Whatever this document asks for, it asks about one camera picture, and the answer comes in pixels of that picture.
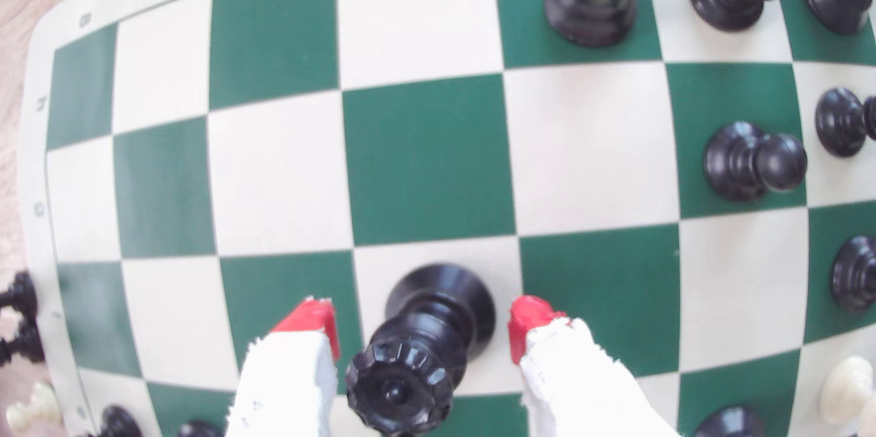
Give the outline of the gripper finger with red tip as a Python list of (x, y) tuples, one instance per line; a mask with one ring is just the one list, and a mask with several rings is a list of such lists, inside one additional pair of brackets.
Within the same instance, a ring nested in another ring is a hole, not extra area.
[(511, 302), (508, 334), (534, 435), (678, 436), (583, 319), (520, 295)]
[(341, 353), (328, 297), (306, 297), (249, 345), (226, 436), (330, 436)]

